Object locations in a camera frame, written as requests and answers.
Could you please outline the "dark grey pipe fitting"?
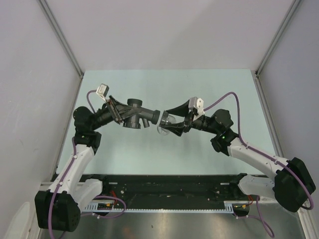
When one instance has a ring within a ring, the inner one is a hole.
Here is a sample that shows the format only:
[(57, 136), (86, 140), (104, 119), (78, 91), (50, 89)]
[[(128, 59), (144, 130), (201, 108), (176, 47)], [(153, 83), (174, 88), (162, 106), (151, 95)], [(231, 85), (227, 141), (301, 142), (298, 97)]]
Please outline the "dark grey pipe fitting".
[(128, 99), (128, 106), (133, 108), (133, 114), (128, 118), (124, 119), (123, 127), (140, 129), (142, 120), (144, 128), (150, 126), (150, 123), (156, 125), (159, 121), (160, 111), (159, 110), (150, 110), (142, 107), (143, 101), (139, 99)]

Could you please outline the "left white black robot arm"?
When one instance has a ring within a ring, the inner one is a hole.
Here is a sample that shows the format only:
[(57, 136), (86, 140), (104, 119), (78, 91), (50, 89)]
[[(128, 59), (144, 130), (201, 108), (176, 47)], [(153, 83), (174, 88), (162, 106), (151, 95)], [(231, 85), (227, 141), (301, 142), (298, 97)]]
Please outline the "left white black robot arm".
[(100, 146), (102, 135), (97, 129), (113, 121), (121, 124), (140, 111), (141, 107), (133, 106), (132, 100), (122, 104), (112, 96), (95, 113), (84, 106), (74, 110), (73, 152), (54, 182), (47, 190), (38, 191), (34, 199), (37, 223), (41, 229), (73, 232), (85, 207), (96, 196), (99, 199), (109, 196), (110, 186), (98, 179), (88, 179), (81, 187), (78, 186), (85, 168)]

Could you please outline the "clear plastic threaded connector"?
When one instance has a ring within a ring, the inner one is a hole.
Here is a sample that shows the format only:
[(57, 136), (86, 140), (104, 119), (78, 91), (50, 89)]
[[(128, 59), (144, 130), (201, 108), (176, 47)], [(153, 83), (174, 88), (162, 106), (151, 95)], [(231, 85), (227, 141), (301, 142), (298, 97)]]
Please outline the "clear plastic threaded connector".
[(176, 123), (176, 118), (173, 115), (170, 115), (167, 111), (164, 111), (159, 121), (159, 125), (157, 126), (157, 132), (163, 136), (170, 134), (170, 131), (163, 126), (173, 123)]

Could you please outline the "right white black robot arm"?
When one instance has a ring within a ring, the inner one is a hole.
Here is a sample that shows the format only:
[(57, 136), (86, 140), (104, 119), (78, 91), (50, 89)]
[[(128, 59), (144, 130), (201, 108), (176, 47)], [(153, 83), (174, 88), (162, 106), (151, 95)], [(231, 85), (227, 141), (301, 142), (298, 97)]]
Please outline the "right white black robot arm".
[(159, 123), (160, 128), (177, 136), (191, 129), (212, 133), (215, 137), (210, 142), (216, 152), (240, 159), (266, 175), (266, 178), (244, 175), (230, 187), (234, 199), (241, 200), (253, 194), (275, 199), (290, 212), (304, 208), (316, 190), (305, 163), (296, 157), (288, 160), (254, 148), (242, 139), (240, 133), (231, 129), (232, 125), (228, 110), (218, 109), (208, 117), (203, 100), (197, 97), (164, 111)]

